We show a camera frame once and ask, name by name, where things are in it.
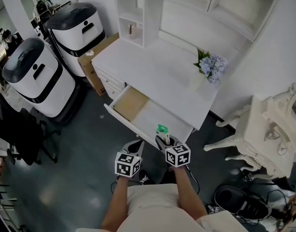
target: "shoe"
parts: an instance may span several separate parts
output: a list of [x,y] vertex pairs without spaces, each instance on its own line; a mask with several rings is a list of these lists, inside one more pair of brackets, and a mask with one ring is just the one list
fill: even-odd
[[142,185],[152,185],[154,182],[150,179],[148,173],[145,170],[140,170],[139,179]]

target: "gray floor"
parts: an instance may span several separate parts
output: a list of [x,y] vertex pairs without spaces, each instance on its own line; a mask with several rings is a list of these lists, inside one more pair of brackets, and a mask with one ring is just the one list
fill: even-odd
[[[99,228],[111,199],[110,184],[115,181],[116,152],[136,135],[112,117],[103,104],[111,100],[90,90],[61,136],[47,142],[47,148],[58,153],[54,164],[41,153],[41,165],[27,166],[17,161],[6,165],[3,178],[18,198],[16,210],[22,223],[32,232],[74,232],[77,228]],[[207,117],[200,131],[187,141],[192,150],[190,168],[200,183],[200,197],[210,203],[218,186],[223,183],[240,185],[241,176],[231,174],[244,163],[225,161],[237,154],[235,148],[205,152],[203,146],[230,135],[215,127]],[[163,154],[145,144],[142,167],[154,181],[159,181],[166,169]]]

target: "open drawer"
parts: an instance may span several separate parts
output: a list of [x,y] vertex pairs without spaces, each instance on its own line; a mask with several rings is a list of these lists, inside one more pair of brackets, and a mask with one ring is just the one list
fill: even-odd
[[127,86],[108,106],[108,112],[154,147],[158,124],[168,127],[170,135],[185,143],[193,127],[131,86]]

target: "flower vase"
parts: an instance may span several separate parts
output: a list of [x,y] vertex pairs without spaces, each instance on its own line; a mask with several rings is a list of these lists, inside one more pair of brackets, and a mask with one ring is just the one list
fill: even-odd
[[205,81],[206,76],[199,71],[196,72],[192,77],[190,78],[189,84],[188,84],[188,89],[190,91],[196,91],[199,86]]

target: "black robot lid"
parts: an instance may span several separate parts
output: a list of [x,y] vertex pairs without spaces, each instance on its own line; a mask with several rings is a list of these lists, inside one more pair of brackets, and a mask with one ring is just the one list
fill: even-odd
[[24,40],[14,51],[5,64],[2,76],[9,83],[19,82],[32,68],[44,49],[44,42],[40,39]]
[[96,13],[96,7],[91,3],[73,3],[51,17],[44,27],[55,30],[69,30],[84,22]]

